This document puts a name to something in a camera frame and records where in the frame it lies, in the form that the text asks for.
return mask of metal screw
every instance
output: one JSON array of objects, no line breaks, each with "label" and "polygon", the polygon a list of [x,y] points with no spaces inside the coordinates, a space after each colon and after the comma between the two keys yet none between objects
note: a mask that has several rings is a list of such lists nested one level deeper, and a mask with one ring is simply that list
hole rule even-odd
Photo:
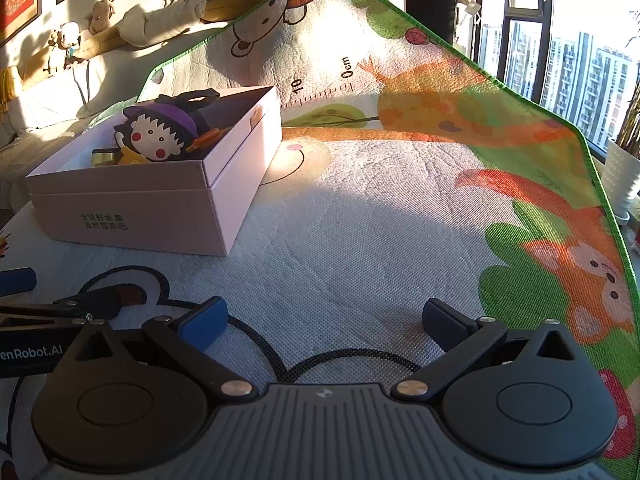
[{"label": "metal screw", "polygon": [[428,392],[429,387],[422,381],[409,379],[406,381],[400,381],[396,384],[396,390],[398,390],[399,394],[403,394],[408,397],[419,397]]},{"label": "metal screw", "polygon": [[247,381],[227,381],[222,386],[220,386],[220,390],[225,395],[231,397],[242,397],[245,395],[249,395],[254,389],[251,384]]}]

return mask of doll's purple hat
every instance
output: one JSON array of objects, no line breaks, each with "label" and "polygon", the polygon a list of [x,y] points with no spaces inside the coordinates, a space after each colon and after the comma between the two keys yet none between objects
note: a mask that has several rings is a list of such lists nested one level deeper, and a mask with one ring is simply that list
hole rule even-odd
[{"label": "doll's purple hat", "polygon": [[149,106],[129,106],[124,108],[122,113],[127,119],[130,119],[144,114],[146,110],[154,110],[156,113],[182,126],[194,139],[198,137],[198,127],[193,118],[184,110],[180,110],[180,108],[173,105],[151,103]]}]

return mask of doll face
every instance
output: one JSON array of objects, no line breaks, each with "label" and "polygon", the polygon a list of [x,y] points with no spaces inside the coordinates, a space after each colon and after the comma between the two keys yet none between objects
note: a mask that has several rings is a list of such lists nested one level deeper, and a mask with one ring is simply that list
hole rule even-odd
[{"label": "doll face", "polygon": [[175,139],[175,132],[158,119],[146,115],[140,115],[131,123],[131,144],[140,155],[154,162],[180,155],[184,146],[183,142],[178,143]]}]

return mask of open box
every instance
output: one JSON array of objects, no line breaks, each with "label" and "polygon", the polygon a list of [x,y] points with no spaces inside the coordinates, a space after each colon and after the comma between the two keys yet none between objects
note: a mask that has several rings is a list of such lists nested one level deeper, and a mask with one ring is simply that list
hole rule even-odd
[{"label": "open box", "polygon": [[228,255],[282,127],[274,87],[220,93],[200,112],[210,127],[231,129],[202,160],[92,168],[92,150],[116,146],[122,113],[47,159],[26,179],[43,229],[55,240]]}]

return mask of potted plant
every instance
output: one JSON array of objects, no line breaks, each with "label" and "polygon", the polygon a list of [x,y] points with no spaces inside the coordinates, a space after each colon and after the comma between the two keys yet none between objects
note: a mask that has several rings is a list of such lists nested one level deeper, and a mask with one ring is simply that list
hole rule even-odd
[{"label": "potted plant", "polygon": [[607,141],[602,187],[619,224],[629,220],[629,208],[640,191],[640,76],[616,139]]}]

